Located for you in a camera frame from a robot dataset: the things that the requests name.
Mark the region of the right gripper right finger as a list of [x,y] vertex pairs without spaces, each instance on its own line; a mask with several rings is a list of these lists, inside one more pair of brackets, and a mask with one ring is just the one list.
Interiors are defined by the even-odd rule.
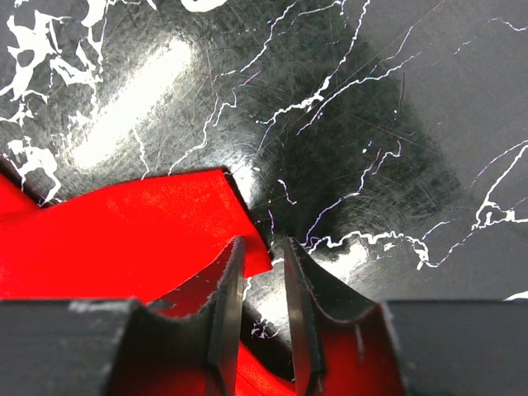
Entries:
[[402,395],[378,303],[284,242],[285,290],[298,395]]

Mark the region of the red t shirt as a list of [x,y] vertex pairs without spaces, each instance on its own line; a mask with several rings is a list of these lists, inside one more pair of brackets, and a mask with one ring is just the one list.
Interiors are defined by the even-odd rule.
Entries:
[[[107,187],[39,209],[1,183],[1,392],[109,395],[136,304],[170,317],[211,292],[208,265],[246,243],[245,272],[271,269],[265,243],[220,170]],[[239,340],[232,395],[298,395]]]

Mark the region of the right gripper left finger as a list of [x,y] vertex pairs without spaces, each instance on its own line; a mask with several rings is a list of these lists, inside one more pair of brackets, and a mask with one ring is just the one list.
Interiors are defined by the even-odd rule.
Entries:
[[232,395],[242,321],[246,243],[211,262],[218,278],[194,313],[170,317],[136,304],[106,386],[109,395]]

